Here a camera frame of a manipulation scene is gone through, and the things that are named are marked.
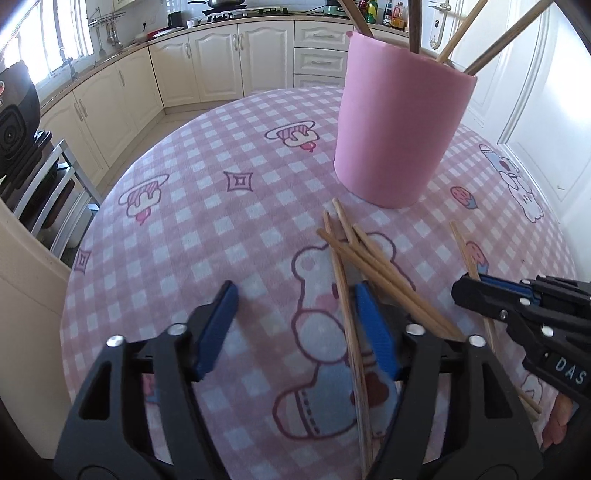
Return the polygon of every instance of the drawer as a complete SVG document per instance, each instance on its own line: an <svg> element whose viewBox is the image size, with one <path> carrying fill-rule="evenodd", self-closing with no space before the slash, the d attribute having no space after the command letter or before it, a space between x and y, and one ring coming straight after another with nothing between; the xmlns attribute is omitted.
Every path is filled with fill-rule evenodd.
<svg viewBox="0 0 591 480"><path fill-rule="evenodd" d="M347 51L353 25L332 22L295 22L294 45L307 48L329 48Z"/></svg>
<svg viewBox="0 0 591 480"><path fill-rule="evenodd" d="M347 52L320 48L295 48L294 73L345 78Z"/></svg>
<svg viewBox="0 0 591 480"><path fill-rule="evenodd" d="M321 75L294 75L294 87L344 87L345 79Z"/></svg>

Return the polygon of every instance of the kitchen cabinet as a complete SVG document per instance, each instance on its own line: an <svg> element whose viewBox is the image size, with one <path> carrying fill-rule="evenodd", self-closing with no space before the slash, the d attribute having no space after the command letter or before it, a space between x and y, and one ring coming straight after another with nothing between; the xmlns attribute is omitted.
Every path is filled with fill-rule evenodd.
<svg viewBox="0 0 591 480"><path fill-rule="evenodd" d="M169 38L149 48L164 106L199 103L189 35Z"/></svg>
<svg viewBox="0 0 591 480"><path fill-rule="evenodd" d="M108 167L94 141L76 102L69 93L41 118L40 128L53 134L54 145L66 140L90 181L97 186Z"/></svg>
<svg viewBox="0 0 591 480"><path fill-rule="evenodd" d="M238 24L244 95L294 84L294 22Z"/></svg>
<svg viewBox="0 0 591 480"><path fill-rule="evenodd" d="M294 87L344 87L345 79L321 75L294 75Z"/></svg>
<svg viewBox="0 0 591 480"><path fill-rule="evenodd" d="M143 48L115 65L123 88L127 111L134 120L137 130L142 131L163 109L150 52L147 48Z"/></svg>
<svg viewBox="0 0 591 480"><path fill-rule="evenodd" d="M335 22L295 22L295 46L348 51L353 25Z"/></svg>
<svg viewBox="0 0 591 480"><path fill-rule="evenodd" d="M193 68L202 102L242 98L238 26L189 34Z"/></svg>
<svg viewBox="0 0 591 480"><path fill-rule="evenodd" d="M347 52L320 48L295 48L294 73L345 78Z"/></svg>
<svg viewBox="0 0 591 480"><path fill-rule="evenodd" d="M74 90L84 121L109 167L138 134L119 81L113 64Z"/></svg>

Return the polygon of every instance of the pink cup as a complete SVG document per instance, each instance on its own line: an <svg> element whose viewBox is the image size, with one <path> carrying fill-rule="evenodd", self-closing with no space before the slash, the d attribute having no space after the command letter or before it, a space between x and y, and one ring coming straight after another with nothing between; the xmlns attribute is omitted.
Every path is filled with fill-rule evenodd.
<svg viewBox="0 0 591 480"><path fill-rule="evenodd" d="M353 33L336 141L339 180L378 206L415 203L475 85L475 77L429 57Z"/></svg>

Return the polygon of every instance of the black appliance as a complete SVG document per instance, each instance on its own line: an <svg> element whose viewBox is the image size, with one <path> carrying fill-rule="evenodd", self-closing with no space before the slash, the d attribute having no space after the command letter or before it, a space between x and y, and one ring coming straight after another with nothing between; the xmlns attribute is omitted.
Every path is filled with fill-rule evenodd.
<svg viewBox="0 0 591 480"><path fill-rule="evenodd" d="M168 26L170 28L184 27L183 14L181 12L168 14Z"/></svg>

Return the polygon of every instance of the pink checkered tablecloth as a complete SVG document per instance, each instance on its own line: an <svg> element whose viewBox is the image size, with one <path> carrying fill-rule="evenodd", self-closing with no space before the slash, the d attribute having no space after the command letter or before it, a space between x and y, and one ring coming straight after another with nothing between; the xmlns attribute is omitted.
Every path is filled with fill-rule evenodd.
<svg viewBox="0 0 591 480"><path fill-rule="evenodd" d="M478 269L518 280L576 278L558 222L533 183L460 126L420 201L388 210L337 180L332 160L342 90L276 90L230 103L158 143L109 193L77 254L61 325L74 397L107 338L151 338L185 322L226 279L240 306L215 370L196 385L213 441L236 480L360 477L346 344L326 244L315 230L338 197L416 290L465 334L483 333L450 295L464 272L458 221ZM501 361L544 409L556 392L525 372L497 323ZM398 393L363 343L377 439ZM428 456L445 423L442 386ZM158 408L154 448L169 459Z"/></svg>

